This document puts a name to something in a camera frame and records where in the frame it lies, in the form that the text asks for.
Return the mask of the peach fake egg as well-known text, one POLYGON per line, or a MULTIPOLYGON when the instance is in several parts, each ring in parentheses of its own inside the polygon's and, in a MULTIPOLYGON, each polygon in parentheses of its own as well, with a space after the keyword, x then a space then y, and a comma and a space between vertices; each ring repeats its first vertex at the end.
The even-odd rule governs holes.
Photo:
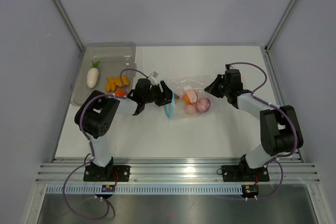
POLYGON ((185 113, 188 115, 194 115, 196 113, 196 108, 192 104, 187 104, 185 106, 185 113))

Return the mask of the golden fake pastry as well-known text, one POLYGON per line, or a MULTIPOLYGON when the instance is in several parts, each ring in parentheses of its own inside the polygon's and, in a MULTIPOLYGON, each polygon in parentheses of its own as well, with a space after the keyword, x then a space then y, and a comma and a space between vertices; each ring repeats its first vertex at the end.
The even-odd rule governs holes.
POLYGON ((124 88, 130 85, 130 81, 126 76, 117 76, 115 78, 113 77, 107 77, 107 85, 106 85, 106 91, 111 92, 115 91, 117 88, 124 88))

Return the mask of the white fake radish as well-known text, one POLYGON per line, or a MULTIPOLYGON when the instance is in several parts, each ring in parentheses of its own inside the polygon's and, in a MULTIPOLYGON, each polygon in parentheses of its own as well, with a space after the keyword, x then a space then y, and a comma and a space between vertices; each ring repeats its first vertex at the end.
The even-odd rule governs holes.
POLYGON ((99 64, 101 61, 92 61, 92 66, 87 73, 87 86, 88 88, 94 88, 97 84, 99 77, 99 64))

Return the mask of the orange fake fruit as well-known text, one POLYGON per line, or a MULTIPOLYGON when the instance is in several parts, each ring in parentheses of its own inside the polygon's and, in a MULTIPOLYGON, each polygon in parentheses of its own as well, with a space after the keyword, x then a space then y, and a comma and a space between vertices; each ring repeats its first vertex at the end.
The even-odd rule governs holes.
POLYGON ((120 90, 116 90, 114 92, 115 96, 118 96, 118 97, 126 97, 127 96, 127 92, 123 89, 120 89, 120 90))
POLYGON ((194 104, 197 101, 198 94, 196 91, 193 92, 185 92, 183 95, 184 101, 187 104, 194 104))

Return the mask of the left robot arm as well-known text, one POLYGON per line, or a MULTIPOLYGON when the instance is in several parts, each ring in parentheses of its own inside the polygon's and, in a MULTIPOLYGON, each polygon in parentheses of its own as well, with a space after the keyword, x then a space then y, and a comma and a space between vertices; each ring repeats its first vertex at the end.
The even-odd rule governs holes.
POLYGON ((137 81, 135 88, 124 96, 105 94, 94 90, 75 115, 75 123, 88 139, 91 161, 85 162, 84 180, 111 181, 120 176, 122 169, 114 167, 105 137, 116 114, 139 115, 145 105, 172 104, 179 96, 164 81, 152 84, 148 78, 137 81))

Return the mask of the zip top bag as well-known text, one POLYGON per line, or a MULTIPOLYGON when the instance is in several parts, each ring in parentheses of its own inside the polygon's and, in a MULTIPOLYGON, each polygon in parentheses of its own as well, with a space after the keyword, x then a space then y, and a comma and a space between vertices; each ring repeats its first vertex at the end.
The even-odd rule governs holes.
POLYGON ((173 92, 173 101, 164 106, 170 120, 205 117, 215 112, 215 101, 205 88, 212 83, 212 76, 197 75, 164 80, 173 92))

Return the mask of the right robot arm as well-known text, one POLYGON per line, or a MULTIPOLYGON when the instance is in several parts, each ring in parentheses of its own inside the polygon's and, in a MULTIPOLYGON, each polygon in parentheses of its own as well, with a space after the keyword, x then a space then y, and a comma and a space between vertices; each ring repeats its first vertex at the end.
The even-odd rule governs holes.
POLYGON ((244 89, 238 69, 227 69, 204 90, 217 98, 226 98, 233 107, 249 113, 260 123, 260 144, 243 155, 237 165, 220 168, 224 182, 268 182, 268 164, 292 155, 303 146, 295 109, 267 103, 244 89))

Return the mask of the clear plastic container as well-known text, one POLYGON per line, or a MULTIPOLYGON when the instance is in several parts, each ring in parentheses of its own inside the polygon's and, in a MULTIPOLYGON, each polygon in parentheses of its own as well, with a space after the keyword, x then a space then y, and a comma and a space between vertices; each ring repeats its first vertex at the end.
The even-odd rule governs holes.
POLYGON ((119 76, 127 68, 136 68, 136 45, 132 42, 102 42, 85 46, 81 56, 81 64, 73 86, 70 103, 81 106, 93 90, 106 92, 108 78, 119 76), (87 86, 87 73, 93 62, 98 64, 98 80, 94 88, 87 86))

